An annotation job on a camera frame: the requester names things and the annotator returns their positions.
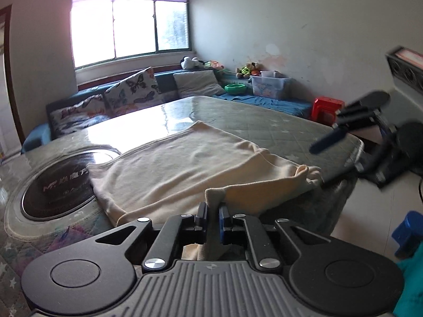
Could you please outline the grey plain cushion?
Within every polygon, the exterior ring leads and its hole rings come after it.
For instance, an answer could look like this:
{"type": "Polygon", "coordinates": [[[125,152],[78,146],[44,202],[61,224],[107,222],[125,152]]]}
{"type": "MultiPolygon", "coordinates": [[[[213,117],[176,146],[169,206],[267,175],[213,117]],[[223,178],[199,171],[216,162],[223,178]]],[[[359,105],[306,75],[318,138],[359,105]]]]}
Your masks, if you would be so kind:
{"type": "Polygon", "coordinates": [[[225,90],[218,83],[212,70],[179,72],[173,74],[180,98],[193,96],[220,96],[225,90]]]}

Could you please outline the large butterfly print pillow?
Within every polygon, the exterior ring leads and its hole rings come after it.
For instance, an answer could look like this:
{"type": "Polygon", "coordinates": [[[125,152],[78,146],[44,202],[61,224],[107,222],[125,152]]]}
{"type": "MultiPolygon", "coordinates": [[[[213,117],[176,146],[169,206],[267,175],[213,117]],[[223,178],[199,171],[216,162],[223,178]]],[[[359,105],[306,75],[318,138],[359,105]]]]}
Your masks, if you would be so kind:
{"type": "Polygon", "coordinates": [[[160,105],[163,102],[162,91],[158,87],[151,67],[108,88],[104,96],[114,117],[160,105]]]}

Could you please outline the cream beige sweater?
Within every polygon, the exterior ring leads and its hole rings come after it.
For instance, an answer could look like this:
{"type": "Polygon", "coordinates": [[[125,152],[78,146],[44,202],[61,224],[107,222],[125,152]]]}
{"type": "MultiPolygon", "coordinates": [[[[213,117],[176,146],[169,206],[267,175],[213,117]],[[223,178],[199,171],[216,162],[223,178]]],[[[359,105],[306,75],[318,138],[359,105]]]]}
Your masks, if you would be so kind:
{"type": "Polygon", "coordinates": [[[99,205],[114,226],[140,217],[162,224],[173,215],[209,209],[204,245],[188,245],[188,260],[216,260],[218,209],[258,216],[320,185],[318,167],[297,164],[234,134],[196,122],[103,164],[89,164],[99,205]]]}

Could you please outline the black white plush toy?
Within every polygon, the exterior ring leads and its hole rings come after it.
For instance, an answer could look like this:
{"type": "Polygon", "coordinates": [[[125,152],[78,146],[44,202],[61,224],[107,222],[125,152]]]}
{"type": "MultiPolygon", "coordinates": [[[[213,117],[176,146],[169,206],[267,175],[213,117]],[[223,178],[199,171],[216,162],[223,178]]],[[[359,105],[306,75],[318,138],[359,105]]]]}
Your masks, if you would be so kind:
{"type": "Polygon", "coordinates": [[[183,70],[201,69],[204,68],[204,63],[197,57],[186,56],[181,60],[180,66],[183,70]]]}

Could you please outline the blue cloth on sofa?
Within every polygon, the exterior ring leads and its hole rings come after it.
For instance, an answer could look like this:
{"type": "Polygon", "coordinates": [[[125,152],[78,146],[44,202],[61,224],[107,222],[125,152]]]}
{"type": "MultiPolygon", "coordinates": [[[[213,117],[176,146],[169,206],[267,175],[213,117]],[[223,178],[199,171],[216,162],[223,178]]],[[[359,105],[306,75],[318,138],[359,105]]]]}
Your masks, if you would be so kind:
{"type": "Polygon", "coordinates": [[[213,95],[213,97],[230,102],[239,102],[246,105],[254,105],[268,110],[283,112],[303,119],[308,119],[312,110],[312,104],[302,100],[277,100],[255,95],[229,95],[228,93],[213,95]]]}

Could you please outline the clear plastic storage box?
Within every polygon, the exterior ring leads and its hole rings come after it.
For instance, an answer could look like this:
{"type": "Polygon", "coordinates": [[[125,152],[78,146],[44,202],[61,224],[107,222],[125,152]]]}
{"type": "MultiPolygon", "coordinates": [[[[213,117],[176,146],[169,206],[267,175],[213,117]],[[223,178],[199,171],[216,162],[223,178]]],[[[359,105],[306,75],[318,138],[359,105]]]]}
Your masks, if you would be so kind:
{"type": "Polygon", "coordinates": [[[292,79],[290,77],[272,77],[252,76],[253,95],[266,97],[275,100],[283,100],[287,97],[292,79]]]}

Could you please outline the blue corner sofa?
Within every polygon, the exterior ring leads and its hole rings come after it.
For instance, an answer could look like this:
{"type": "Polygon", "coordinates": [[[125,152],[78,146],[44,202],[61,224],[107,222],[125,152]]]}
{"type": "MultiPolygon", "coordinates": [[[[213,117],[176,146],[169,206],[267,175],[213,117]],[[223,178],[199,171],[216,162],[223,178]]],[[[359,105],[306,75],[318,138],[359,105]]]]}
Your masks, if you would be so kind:
{"type": "MultiPolygon", "coordinates": [[[[177,92],[176,83],[173,79],[173,73],[174,73],[173,71],[168,71],[168,72],[159,72],[155,74],[155,78],[158,82],[158,86],[160,88],[165,89],[165,92],[163,95],[163,103],[172,102],[180,98],[177,92]]],[[[247,86],[247,91],[244,95],[253,95],[252,83],[250,80],[248,81],[240,80],[239,82],[236,82],[233,76],[230,76],[228,74],[227,75],[219,74],[218,82],[222,84],[223,86],[231,84],[231,83],[244,84],[247,86]]],[[[114,82],[108,82],[104,85],[91,87],[86,90],[79,91],[78,93],[71,95],[70,97],[67,97],[62,100],[57,100],[56,102],[52,102],[46,105],[48,122],[36,126],[29,133],[28,137],[24,141],[24,144],[22,145],[21,153],[31,151],[37,147],[48,144],[52,140],[56,139],[56,137],[54,136],[52,124],[49,118],[50,112],[57,110],[59,108],[75,105],[78,102],[81,102],[85,100],[86,98],[91,97],[93,95],[103,96],[105,91],[108,88],[112,87],[114,84],[115,84],[114,82]]],[[[287,92],[287,97],[285,97],[283,100],[300,100],[300,99],[289,97],[289,94],[287,92]]]]}

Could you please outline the green plastic bowl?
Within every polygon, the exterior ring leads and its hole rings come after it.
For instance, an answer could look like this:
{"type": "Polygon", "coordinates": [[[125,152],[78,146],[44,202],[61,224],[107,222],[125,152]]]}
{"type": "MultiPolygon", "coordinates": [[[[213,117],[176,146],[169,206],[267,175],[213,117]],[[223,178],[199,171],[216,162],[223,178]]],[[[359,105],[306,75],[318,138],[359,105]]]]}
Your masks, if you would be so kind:
{"type": "Polygon", "coordinates": [[[247,86],[240,83],[231,83],[225,85],[224,90],[229,95],[243,95],[247,91],[247,86]]]}

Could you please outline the red plastic stool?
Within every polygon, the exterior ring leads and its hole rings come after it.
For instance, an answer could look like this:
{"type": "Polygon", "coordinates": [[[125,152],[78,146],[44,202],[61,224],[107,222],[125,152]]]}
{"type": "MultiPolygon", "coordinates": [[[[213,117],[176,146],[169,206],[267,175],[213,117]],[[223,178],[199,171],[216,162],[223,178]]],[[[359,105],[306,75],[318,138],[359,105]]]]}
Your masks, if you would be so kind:
{"type": "Polygon", "coordinates": [[[312,104],[310,119],[313,122],[331,126],[335,122],[336,112],[345,106],[345,102],[331,97],[317,97],[312,104]]]}

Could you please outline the small butterfly print pillow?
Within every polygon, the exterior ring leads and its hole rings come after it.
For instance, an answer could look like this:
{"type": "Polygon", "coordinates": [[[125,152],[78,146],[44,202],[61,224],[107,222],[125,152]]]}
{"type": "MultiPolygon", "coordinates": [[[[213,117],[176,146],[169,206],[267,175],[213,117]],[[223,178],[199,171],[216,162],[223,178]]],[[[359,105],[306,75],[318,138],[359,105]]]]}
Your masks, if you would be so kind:
{"type": "Polygon", "coordinates": [[[49,113],[54,136],[63,137],[110,119],[108,108],[101,95],[93,95],[69,107],[49,113]]]}

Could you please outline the black round induction cooktop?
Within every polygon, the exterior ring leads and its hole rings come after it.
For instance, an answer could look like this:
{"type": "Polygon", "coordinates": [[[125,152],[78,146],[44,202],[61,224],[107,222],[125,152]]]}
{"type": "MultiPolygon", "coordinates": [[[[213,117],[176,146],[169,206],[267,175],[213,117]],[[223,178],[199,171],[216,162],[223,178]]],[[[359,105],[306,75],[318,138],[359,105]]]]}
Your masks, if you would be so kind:
{"type": "Polygon", "coordinates": [[[94,197],[87,165],[99,159],[83,152],[43,170],[24,191],[21,212],[29,220],[54,220],[86,205],[94,197]]]}

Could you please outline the blue plastic stool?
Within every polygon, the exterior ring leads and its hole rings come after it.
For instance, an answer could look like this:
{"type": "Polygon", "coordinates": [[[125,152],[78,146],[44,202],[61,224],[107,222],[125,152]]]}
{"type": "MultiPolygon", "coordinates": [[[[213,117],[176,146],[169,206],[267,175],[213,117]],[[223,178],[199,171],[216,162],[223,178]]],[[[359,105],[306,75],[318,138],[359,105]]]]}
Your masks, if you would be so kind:
{"type": "Polygon", "coordinates": [[[417,211],[409,211],[400,225],[392,232],[398,244],[395,256],[400,259],[413,256],[422,242],[423,216],[417,211]]]}

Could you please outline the colourful plush toys pile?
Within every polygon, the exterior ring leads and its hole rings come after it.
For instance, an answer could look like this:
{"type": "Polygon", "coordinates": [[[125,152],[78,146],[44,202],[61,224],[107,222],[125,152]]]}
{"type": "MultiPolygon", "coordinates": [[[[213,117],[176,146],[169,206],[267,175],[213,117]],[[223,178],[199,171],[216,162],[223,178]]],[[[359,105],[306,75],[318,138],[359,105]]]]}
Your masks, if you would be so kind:
{"type": "Polygon", "coordinates": [[[248,62],[243,68],[236,68],[235,76],[238,79],[248,79],[251,76],[260,76],[264,67],[260,63],[248,62]]]}

